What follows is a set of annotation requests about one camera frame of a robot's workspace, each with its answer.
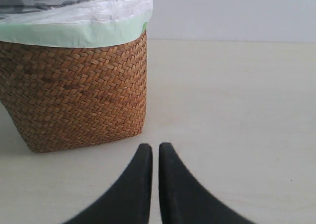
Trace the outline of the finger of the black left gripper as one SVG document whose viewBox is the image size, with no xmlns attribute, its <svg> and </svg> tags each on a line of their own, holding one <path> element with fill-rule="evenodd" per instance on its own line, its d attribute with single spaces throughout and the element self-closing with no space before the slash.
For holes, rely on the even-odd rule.
<svg viewBox="0 0 316 224">
<path fill-rule="evenodd" d="M 152 148 L 140 144 L 117 181 L 67 224 L 147 224 L 152 194 Z"/>
</svg>

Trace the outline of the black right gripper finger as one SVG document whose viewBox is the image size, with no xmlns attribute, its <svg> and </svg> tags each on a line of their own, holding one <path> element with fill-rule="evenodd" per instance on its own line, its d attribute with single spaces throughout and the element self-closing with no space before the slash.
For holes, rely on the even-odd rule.
<svg viewBox="0 0 316 224">
<path fill-rule="evenodd" d="M 159 146 L 159 202 L 164 224 L 251 224 L 208 192 L 171 143 Z"/>
</svg>

